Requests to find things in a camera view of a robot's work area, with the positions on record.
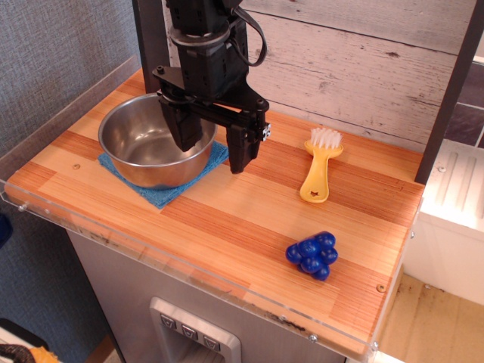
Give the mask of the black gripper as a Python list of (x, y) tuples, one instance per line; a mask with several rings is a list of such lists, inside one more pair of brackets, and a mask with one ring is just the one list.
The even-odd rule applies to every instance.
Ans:
[(190, 150), (202, 137), (203, 119), (221, 125), (227, 129), (231, 173), (242, 173), (268, 135), (269, 104), (247, 82), (249, 69), (259, 66), (265, 53), (250, 61), (245, 22), (223, 22), (218, 29), (199, 34), (172, 27), (169, 37), (180, 65), (159, 66), (154, 76), (175, 144), (181, 151)]

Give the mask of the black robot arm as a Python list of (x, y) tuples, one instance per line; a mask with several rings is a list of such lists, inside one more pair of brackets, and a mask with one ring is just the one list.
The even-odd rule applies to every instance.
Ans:
[(179, 67), (154, 71), (163, 115), (183, 151), (202, 137), (202, 120), (226, 129), (231, 172), (238, 174), (254, 159), (270, 135), (265, 121), (269, 103), (247, 82), (250, 67), (267, 54), (248, 55), (247, 27), (262, 34), (261, 26), (239, 1), (170, 1), (169, 37), (178, 50)]

